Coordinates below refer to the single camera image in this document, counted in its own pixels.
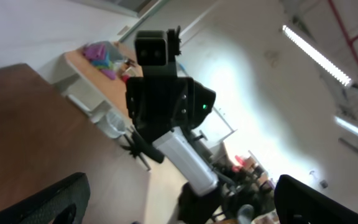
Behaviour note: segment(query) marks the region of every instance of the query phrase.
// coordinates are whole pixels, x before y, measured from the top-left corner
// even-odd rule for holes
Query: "floor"
[[[83,80],[79,80],[69,87],[68,92],[79,98],[90,109],[103,100]],[[127,119],[126,124],[130,125],[131,121]],[[165,159],[162,164],[146,159],[152,170],[150,171],[144,224],[166,224],[174,211],[181,187],[186,179],[168,159]]]
[[[75,172],[83,223],[144,223],[151,174],[29,66],[0,69],[0,211]]]

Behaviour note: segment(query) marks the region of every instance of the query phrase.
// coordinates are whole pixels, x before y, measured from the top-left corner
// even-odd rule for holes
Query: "camera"
[[[174,127],[199,126],[211,112],[214,91],[191,77],[178,77],[180,27],[168,31],[139,31],[135,38],[137,63],[143,77],[128,79],[126,100],[129,117],[149,143]]]

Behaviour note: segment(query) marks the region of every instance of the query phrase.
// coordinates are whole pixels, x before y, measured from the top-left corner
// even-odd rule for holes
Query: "white container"
[[[153,142],[185,176],[194,193],[202,197],[218,186],[218,177],[181,134],[180,128],[167,132]]]
[[[114,110],[109,110],[106,115],[99,120],[97,126],[107,136],[113,139],[125,134],[125,123]]]

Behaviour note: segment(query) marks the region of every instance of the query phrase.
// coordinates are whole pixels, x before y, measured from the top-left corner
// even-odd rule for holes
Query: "ceiling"
[[[324,53],[344,68],[348,75],[358,84],[358,64],[351,48],[346,40],[358,36],[358,1],[352,0],[282,0],[287,14],[298,16],[306,24],[316,43]],[[354,52],[358,57],[358,38],[353,42]],[[326,81],[331,93],[335,95],[334,82]],[[352,91],[346,91],[346,97],[342,99],[338,94],[334,96],[337,104],[350,109],[358,120],[358,95]]]

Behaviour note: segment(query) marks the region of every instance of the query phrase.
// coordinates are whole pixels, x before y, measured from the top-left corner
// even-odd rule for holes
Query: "wooden table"
[[[83,223],[144,219],[149,173],[28,65],[0,70],[0,210],[74,172],[91,187]]]
[[[136,55],[133,50],[119,42],[114,42],[113,44],[124,56],[136,61]],[[81,49],[78,49],[65,53],[67,64],[69,64],[81,78],[86,80],[101,96],[103,96],[107,102],[115,106],[124,115],[128,116],[125,99],[125,83],[120,79],[110,80],[90,64],[81,51]],[[142,68],[139,65],[135,65],[135,70],[139,76],[143,76]]]

